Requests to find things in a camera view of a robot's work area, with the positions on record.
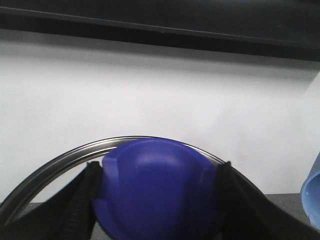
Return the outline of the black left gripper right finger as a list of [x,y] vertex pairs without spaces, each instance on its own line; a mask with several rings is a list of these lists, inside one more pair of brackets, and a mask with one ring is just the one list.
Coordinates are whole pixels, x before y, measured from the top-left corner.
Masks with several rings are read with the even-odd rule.
[[218,165],[216,198],[225,240],[318,240],[319,232],[280,209],[230,162]]

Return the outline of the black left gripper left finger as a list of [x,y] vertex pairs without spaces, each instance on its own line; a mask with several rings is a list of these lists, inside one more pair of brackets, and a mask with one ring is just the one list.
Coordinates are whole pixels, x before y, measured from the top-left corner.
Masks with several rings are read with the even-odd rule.
[[89,240],[96,223],[92,200],[100,188],[100,164],[87,164],[63,189],[4,227],[6,240]]

